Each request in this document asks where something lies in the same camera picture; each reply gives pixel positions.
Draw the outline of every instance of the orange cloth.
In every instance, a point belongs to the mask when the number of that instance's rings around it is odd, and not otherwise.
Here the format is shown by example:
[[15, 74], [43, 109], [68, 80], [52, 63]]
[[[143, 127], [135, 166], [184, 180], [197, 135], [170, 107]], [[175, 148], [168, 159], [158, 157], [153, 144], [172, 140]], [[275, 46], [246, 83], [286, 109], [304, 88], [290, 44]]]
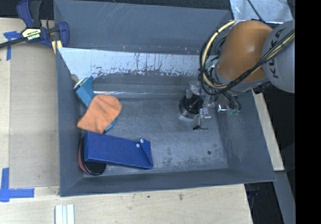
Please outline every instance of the orange cloth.
[[121, 111], [121, 103], [114, 96], [99, 94], [94, 96], [85, 115], [77, 127], [87, 131], [103, 133]]

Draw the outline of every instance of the gray bin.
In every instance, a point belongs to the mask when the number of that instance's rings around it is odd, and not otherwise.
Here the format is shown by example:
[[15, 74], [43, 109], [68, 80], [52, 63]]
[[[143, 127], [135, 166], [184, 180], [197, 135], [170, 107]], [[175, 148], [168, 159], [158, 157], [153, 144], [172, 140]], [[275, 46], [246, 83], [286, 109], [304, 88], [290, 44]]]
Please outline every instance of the gray bin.
[[[199, 51], [230, 19], [228, 11], [54, 0], [54, 14], [56, 23], [68, 23], [71, 36], [56, 55], [61, 196], [275, 180], [251, 92], [239, 96], [237, 116], [211, 108], [207, 130], [193, 131], [197, 120], [179, 111], [186, 87], [197, 80]], [[138, 56], [146, 68], [121, 67], [135, 65]], [[153, 169], [108, 165], [100, 176], [82, 172], [77, 156], [84, 131], [76, 123], [85, 109], [71, 74], [93, 75], [96, 92], [116, 91], [122, 111], [108, 134], [149, 140]]]

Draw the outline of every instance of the black object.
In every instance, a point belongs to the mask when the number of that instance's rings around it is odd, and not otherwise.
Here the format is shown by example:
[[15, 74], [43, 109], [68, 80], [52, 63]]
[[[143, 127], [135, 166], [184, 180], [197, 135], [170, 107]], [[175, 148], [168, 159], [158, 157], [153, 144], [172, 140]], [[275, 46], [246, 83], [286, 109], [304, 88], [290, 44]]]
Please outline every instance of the black object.
[[81, 141], [80, 141], [79, 153], [80, 153], [80, 159], [79, 160], [81, 160], [81, 162], [79, 162], [79, 166], [81, 166], [80, 168], [83, 171], [85, 171], [87, 174], [91, 174], [91, 175], [94, 175], [94, 176], [99, 176], [105, 171], [106, 164], [104, 164], [104, 163], [96, 163], [96, 162], [88, 162], [88, 161], [84, 160], [84, 139], [81, 139]]
[[191, 98], [184, 96], [180, 101], [181, 114], [189, 119], [194, 119], [198, 116], [202, 103], [203, 100], [198, 95], [193, 94]]

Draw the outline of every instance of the blue tape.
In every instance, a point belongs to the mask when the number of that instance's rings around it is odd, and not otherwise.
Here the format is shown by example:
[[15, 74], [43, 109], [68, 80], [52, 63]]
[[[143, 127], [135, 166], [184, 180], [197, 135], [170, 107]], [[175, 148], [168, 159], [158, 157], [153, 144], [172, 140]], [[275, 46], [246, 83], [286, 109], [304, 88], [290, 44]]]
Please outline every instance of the blue tape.
[[0, 202], [9, 202], [11, 198], [31, 198], [34, 192], [34, 188], [9, 189], [9, 168], [2, 170]]
[[[20, 33], [18, 33], [17, 31], [4, 32], [4, 36], [5, 36], [5, 38], [8, 39], [8, 41], [22, 37], [22, 35]], [[9, 61], [10, 59], [11, 59], [11, 46], [8, 46], [7, 61]]]

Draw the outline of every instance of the yellow clamp label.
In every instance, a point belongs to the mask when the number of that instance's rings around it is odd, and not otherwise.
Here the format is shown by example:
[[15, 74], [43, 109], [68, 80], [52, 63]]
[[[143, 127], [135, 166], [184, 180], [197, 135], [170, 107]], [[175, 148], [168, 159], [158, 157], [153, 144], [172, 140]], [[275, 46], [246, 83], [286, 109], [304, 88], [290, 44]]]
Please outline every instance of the yellow clamp label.
[[40, 29], [26, 29], [22, 32], [22, 36], [28, 38], [28, 40], [33, 40], [40, 37]]

